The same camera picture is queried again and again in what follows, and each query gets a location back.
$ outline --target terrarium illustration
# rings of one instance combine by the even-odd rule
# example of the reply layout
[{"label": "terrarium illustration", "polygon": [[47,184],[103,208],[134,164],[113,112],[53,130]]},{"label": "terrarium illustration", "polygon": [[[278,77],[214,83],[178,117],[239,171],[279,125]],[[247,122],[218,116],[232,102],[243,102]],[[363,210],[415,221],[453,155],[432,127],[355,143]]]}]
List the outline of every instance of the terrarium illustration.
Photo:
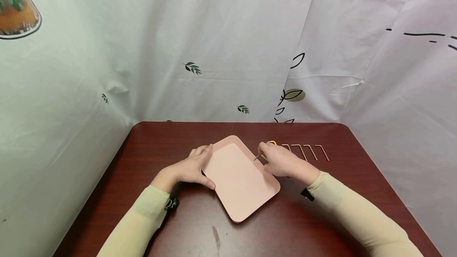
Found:
[{"label": "terrarium illustration", "polygon": [[0,0],[0,39],[25,37],[40,25],[41,15],[31,0]]}]

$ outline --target yellow object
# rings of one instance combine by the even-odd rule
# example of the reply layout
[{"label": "yellow object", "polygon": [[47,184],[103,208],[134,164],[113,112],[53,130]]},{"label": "yellow object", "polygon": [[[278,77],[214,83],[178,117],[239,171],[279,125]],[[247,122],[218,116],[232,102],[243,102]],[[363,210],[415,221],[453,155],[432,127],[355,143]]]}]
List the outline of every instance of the yellow object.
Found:
[{"label": "yellow object", "polygon": [[24,6],[20,11],[9,4],[3,4],[3,11],[0,12],[0,34],[17,34],[36,26],[38,11],[30,0],[22,1]]}]

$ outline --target pink tray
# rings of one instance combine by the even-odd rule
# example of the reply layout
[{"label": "pink tray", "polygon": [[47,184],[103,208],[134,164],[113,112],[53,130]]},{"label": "pink tray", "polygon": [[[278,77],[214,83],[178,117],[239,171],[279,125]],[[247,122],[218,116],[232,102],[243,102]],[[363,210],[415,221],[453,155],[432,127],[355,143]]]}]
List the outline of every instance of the pink tray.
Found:
[{"label": "pink tray", "polygon": [[230,218],[240,223],[280,190],[277,179],[263,169],[259,160],[237,136],[229,136],[213,146],[213,155],[204,167],[216,184]]}]

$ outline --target beige sleeve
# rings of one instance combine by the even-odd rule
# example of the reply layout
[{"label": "beige sleeve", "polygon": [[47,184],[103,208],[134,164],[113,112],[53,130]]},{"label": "beige sleeve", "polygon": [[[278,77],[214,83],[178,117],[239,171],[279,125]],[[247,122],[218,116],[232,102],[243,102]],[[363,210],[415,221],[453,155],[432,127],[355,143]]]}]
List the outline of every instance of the beige sleeve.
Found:
[{"label": "beige sleeve", "polygon": [[145,188],[124,215],[97,257],[142,257],[156,230],[165,218],[169,194],[153,186]]},{"label": "beige sleeve", "polygon": [[405,230],[360,194],[321,172],[308,188],[321,207],[335,216],[372,257],[421,257]]}]

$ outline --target wooden table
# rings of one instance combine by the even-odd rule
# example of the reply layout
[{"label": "wooden table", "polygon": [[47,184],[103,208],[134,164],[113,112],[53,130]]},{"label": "wooden table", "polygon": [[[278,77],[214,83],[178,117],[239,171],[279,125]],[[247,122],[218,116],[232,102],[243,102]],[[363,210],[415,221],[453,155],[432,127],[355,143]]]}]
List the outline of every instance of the wooden table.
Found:
[{"label": "wooden table", "polygon": [[[135,125],[55,257],[96,256],[136,197],[165,166],[193,148],[236,135],[252,151],[260,141],[322,145],[308,160],[373,202],[408,233],[424,256],[441,256],[395,194],[349,128],[336,123],[178,123]],[[293,149],[298,156],[300,149]],[[226,215],[214,192],[196,184],[178,186],[180,205],[167,216],[145,256],[270,257],[367,256],[338,223],[300,195],[303,185],[278,178],[280,192],[241,224]],[[215,232],[219,236],[217,248]]]}]

